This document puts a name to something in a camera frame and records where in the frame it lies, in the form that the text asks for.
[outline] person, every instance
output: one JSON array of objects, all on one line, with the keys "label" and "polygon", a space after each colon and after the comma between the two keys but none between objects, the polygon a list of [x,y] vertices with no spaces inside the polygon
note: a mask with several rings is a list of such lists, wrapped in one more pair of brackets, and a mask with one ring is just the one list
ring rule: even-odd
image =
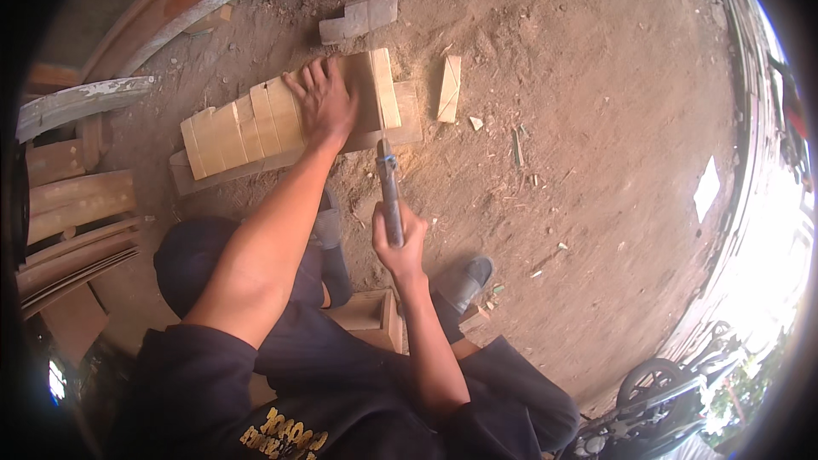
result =
[{"label": "person", "polygon": [[[457,319],[493,264],[421,266],[427,223],[400,203],[405,244],[372,245],[403,302],[409,355],[375,348],[322,313],[352,293],[340,210],[325,181],[355,123],[335,58],[285,74],[306,148],[243,224],[176,224],[155,254],[159,289],[181,317],[150,330],[107,441],[111,457],[540,458],[570,442],[570,396],[500,336],[484,348]],[[252,372],[277,397],[252,408]]]}]

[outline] hand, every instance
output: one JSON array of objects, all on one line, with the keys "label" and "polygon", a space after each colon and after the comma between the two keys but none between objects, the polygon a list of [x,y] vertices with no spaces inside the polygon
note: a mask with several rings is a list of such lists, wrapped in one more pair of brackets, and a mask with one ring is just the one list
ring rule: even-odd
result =
[{"label": "hand", "polygon": [[290,73],[281,77],[301,103],[307,147],[340,151],[355,126],[357,93],[347,93],[338,59],[319,57],[305,64],[301,70],[303,87]]},{"label": "hand", "polygon": [[401,200],[398,202],[401,210],[403,226],[403,247],[391,247],[386,239],[386,221],[383,219],[383,202],[374,205],[372,214],[372,246],[383,266],[392,273],[392,279],[402,289],[415,288],[412,284],[418,278],[424,278],[421,259],[423,257],[423,239],[429,223],[419,216]]}]

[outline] black t-shirt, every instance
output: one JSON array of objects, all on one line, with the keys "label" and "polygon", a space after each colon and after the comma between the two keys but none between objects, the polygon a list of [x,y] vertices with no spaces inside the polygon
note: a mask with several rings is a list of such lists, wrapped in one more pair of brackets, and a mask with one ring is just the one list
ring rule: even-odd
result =
[{"label": "black t-shirt", "polygon": [[540,458],[526,407],[469,383],[472,402],[433,429],[400,394],[310,382],[251,408],[258,352],[195,325],[149,331],[110,457]]}]

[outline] dark pants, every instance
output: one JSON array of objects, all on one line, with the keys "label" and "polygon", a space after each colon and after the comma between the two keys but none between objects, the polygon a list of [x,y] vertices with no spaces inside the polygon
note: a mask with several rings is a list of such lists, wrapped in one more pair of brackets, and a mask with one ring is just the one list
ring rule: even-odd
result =
[{"label": "dark pants", "polygon": [[[180,318],[204,291],[238,226],[215,217],[187,220],[165,236],[154,255],[156,278],[159,291]],[[267,377],[280,394],[313,381],[340,390],[380,387],[400,393],[420,409],[407,356],[364,343],[320,311],[324,301],[321,271],[321,250],[308,246],[290,302],[261,344],[254,371]],[[543,451],[564,447],[573,438],[579,423],[577,405],[505,338],[496,338],[460,365],[470,391],[487,390],[527,408]]]}]

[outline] greenery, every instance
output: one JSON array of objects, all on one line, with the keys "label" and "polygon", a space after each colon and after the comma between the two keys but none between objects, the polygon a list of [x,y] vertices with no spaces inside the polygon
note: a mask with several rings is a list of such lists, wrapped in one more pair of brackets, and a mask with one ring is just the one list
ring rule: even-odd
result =
[{"label": "greenery", "polygon": [[[775,348],[761,361],[760,369],[756,376],[750,378],[747,374],[747,367],[752,364],[752,357],[742,366],[739,366],[730,377],[725,380],[724,386],[716,391],[716,395],[710,406],[710,412],[715,416],[730,416],[729,423],[722,429],[720,434],[702,434],[702,438],[711,447],[725,442],[738,434],[742,429],[751,424],[762,407],[764,395],[774,383],[775,376],[781,367],[783,353],[789,340],[789,333],[783,330],[778,336]],[[734,404],[733,397],[727,390],[727,385],[733,389],[735,398],[739,401],[741,410]]]}]

